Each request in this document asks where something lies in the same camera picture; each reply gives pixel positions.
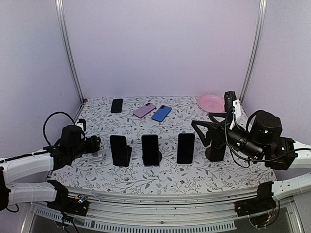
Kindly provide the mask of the black folding phone stand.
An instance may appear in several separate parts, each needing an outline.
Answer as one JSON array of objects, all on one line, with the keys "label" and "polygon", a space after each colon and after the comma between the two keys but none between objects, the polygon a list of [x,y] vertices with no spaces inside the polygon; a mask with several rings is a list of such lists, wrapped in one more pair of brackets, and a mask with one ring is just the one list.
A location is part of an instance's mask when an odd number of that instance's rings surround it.
[{"label": "black folding phone stand", "polygon": [[132,153],[132,148],[129,145],[127,145],[127,162],[126,162],[126,166],[130,165],[131,153]]}]

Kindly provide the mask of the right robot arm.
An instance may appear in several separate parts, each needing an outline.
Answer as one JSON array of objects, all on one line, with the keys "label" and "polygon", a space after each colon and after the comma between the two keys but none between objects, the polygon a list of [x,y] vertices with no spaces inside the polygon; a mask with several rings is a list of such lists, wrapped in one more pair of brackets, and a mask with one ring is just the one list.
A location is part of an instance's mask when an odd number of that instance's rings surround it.
[{"label": "right robot arm", "polygon": [[242,128],[235,118],[237,110],[231,108],[221,114],[223,121],[192,121],[191,125],[203,145],[209,147],[213,160],[228,148],[233,158],[248,164],[263,163],[277,171],[307,169],[311,167],[311,147],[292,138],[283,137],[279,117],[258,110]]}]

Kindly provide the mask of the small black phone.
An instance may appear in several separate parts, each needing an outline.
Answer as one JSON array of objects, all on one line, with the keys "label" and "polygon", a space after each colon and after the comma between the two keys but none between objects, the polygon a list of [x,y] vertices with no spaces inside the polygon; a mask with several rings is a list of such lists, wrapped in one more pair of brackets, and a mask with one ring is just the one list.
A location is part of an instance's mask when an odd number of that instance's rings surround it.
[{"label": "small black phone", "polygon": [[111,105],[111,113],[121,113],[122,112],[123,99],[113,99]]}]

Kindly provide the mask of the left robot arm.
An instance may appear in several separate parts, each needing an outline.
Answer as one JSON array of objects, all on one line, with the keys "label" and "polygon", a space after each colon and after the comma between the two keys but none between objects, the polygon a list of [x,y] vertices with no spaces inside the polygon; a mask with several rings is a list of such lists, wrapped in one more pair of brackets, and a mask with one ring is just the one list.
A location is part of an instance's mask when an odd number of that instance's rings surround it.
[{"label": "left robot arm", "polygon": [[68,125],[54,145],[0,161],[0,208],[19,203],[45,201],[49,208],[60,212],[85,212],[88,202],[84,198],[71,198],[60,182],[48,180],[42,183],[20,183],[19,180],[37,173],[59,170],[70,166],[84,154],[100,150],[98,136],[86,137],[80,126]]}]

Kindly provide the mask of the black phone teal edge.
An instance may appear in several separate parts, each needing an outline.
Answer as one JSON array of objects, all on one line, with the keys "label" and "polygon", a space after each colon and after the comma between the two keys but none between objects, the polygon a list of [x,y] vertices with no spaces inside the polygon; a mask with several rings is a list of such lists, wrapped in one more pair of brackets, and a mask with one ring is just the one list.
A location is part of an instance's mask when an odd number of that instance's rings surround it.
[{"label": "black phone teal edge", "polygon": [[145,166],[159,165],[159,149],[158,136],[156,134],[143,135],[142,142],[142,158]]}]

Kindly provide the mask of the black phone blue edge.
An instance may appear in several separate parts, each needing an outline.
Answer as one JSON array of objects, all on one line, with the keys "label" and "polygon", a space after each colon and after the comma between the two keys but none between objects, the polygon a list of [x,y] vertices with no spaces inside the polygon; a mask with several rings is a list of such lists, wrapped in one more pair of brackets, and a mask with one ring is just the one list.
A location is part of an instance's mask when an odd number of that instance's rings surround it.
[{"label": "black phone blue edge", "polygon": [[191,164],[193,161],[195,135],[193,133],[180,133],[177,143],[177,163]]}]

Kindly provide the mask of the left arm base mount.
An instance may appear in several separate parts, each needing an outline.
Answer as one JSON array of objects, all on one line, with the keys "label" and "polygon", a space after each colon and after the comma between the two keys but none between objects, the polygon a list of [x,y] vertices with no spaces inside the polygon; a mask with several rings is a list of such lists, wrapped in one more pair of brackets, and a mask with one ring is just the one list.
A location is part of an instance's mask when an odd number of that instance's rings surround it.
[{"label": "left arm base mount", "polygon": [[69,197],[69,192],[63,185],[57,185],[54,189],[56,190],[55,200],[47,202],[47,207],[61,213],[86,216],[89,208],[86,197],[81,195]]}]

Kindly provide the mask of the dark grey phone stand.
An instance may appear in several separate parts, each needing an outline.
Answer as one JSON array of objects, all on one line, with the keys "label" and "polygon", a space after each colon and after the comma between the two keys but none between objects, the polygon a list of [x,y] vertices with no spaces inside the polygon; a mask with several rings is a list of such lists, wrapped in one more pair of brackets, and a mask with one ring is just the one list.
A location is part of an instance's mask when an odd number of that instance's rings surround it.
[{"label": "dark grey phone stand", "polygon": [[161,160],[162,160],[162,153],[161,153],[161,152],[158,152],[157,166],[160,166]]}]

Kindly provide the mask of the white grey folding stand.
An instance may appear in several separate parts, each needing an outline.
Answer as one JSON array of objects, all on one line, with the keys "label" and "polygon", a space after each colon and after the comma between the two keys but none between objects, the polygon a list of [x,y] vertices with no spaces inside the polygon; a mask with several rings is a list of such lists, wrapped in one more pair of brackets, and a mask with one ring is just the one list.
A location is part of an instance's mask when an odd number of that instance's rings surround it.
[{"label": "white grey folding stand", "polygon": [[187,161],[177,161],[176,162],[180,166],[190,166],[192,163],[188,163]]}]

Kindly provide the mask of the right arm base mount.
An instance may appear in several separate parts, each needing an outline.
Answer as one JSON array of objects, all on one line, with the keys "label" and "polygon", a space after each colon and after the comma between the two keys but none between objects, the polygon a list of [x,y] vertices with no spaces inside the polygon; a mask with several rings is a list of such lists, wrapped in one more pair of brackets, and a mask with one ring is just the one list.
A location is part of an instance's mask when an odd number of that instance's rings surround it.
[{"label": "right arm base mount", "polygon": [[261,183],[254,198],[236,201],[234,209],[237,215],[246,216],[276,208],[276,202],[273,199],[274,193],[272,192],[273,184],[272,181]]}]

